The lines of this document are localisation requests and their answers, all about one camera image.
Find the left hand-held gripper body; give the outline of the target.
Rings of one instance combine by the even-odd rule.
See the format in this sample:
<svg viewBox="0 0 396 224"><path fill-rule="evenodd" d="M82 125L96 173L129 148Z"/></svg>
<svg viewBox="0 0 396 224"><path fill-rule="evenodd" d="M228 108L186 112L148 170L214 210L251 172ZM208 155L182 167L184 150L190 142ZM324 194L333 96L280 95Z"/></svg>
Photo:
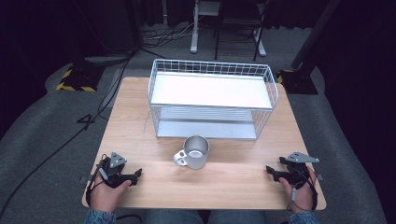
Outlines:
<svg viewBox="0 0 396 224"><path fill-rule="evenodd" d="M133 175L124 175L122 173L126 162L127 160L116 152L112 152L109 157L104 156L100 161L99 173L105 183L111 188L117 188L126 180L134 181Z"/></svg>

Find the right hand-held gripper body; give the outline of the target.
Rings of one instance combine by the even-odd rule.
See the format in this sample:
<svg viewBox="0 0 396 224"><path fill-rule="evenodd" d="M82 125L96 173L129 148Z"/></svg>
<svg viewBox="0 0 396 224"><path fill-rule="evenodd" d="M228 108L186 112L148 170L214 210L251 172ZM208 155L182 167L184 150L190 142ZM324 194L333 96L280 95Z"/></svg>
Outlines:
<svg viewBox="0 0 396 224"><path fill-rule="evenodd" d="M292 185L303 185L309 178L309 172L306 164L317 163L319 159L310 157L301 152L293 152L288 157L284 157L288 164L283 164L287 172L280 172L279 178L285 178Z"/></svg>

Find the person's left hand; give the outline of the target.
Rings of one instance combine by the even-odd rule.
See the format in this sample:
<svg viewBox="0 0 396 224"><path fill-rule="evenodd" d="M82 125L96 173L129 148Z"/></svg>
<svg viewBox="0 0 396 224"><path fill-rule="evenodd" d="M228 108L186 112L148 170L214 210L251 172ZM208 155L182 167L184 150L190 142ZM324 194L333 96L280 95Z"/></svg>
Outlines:
<svg viewBox="0 0 396 224"><path fill-rule="evenodd" d="M103 178L100 175L95 177L93 183L94 188L91 192L90 208L108 213L116 210L121 196L132 184L130 180L126 180L117 188L113 189L106 183L103 183Z"/></svg>

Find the person's right hand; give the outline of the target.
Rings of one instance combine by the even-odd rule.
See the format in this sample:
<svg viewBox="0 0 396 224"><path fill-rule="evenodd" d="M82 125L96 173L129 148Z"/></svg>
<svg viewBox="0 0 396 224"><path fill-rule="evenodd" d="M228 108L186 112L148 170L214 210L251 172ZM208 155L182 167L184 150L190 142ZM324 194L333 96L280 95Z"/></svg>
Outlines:
<svg viewBox="0 0 396 224"><path fill-rule="evenodd" d="M286 193L287 209L293 213L311 211L314 205L314 193L311 186L316 185L317 178L314 171L307 167L310 177L299 189L293 190L291 185L285 178L280 177L279 182Z"/></svg>

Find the silver metal cup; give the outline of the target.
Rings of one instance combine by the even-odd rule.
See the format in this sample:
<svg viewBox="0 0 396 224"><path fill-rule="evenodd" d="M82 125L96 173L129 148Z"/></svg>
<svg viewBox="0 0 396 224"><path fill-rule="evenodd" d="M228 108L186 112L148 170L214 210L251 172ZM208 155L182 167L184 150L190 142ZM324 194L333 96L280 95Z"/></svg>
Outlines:
<svg viewBox="0 0 396 224"><path fill-rule="evenodd" d="M190 136L184 141L183 148L174 155L173 160L176 165L198 170L205 166L209 150L209 142L204 137Z"/></svg>

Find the black base with hazard stripes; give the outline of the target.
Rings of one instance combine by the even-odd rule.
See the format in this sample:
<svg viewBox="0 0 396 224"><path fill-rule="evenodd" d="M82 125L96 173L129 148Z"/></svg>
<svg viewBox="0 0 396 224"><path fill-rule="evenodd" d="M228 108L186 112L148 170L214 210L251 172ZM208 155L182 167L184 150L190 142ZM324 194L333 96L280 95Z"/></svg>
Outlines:
<svg viewBox="0 0 396 224"><path fill-rule="evenodd" d="M80 67L70 65L56 90L96 92L104 71L103 66L87 65Z"/></svg>
<svg viewBox="0 0 396 224"><path fill-rule="evenodd" d="M284 87L287 94L318 95L311 77L301 75L298 70L279 70L276 72L276 80Z"/></svg>

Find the white desk leg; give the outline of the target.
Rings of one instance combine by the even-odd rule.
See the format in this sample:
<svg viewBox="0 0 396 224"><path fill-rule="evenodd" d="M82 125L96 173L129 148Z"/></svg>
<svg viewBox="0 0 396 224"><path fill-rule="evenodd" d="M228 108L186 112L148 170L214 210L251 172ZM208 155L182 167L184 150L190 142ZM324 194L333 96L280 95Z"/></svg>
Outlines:
<svg viewBox="0 0 396 224"><path fill-rule="evenodd" d="M192 34L191 34L191 47L190 47L190 53L191 54L195 54L198 51L199 1L200 0L194 0L193 30L192 30Z"/></svg>
<svg viewBox="0 0 396 224"><path fill-rule="evenodd" d="M256 40L256 42L259 44L259 54L261 57L265 57L266 56L266 50L264 48L264 45L262 43L262 40L260 39L260 31L261 29L257 28L254 30L253 32L253 36Z"/></svg>

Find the black slanted pole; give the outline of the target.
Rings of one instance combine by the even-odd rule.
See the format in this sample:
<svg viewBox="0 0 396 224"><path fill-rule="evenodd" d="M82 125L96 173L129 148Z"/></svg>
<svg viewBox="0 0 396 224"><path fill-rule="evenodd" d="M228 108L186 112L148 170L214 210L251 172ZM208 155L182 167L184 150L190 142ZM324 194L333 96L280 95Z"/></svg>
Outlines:
<svg viewBox="0 0 396 224"><path fill-rule="evenodd" d="M325 28L327 22L332 17L332 14L336 10L339 2L340 0L330 0L328 5L324 8L310 35L305 40L303 46L300 48L298 54L291 63L292 68L300 69L304 63L307 62L309 54L314 49L316 41L319 39L319 36Z"/></svg>

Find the black chair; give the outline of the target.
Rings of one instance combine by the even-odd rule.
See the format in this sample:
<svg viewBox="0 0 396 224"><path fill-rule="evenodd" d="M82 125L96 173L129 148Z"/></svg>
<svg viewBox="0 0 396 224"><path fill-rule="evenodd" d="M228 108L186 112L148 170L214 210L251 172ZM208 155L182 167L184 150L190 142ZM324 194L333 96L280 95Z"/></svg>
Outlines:
<svg viewBox="0 0 396 224"><path fill-rule="evenodd" d="M226 42L220 38L223 30L248 30L251 32L247 39L252 39L255 45L253 61L259 55L259 44L256 42L253 32L259 28L260 39L264 25L264 14L272 0L220 0L214 37L216 38L215 59L219 56L219 43Z"/></svg>

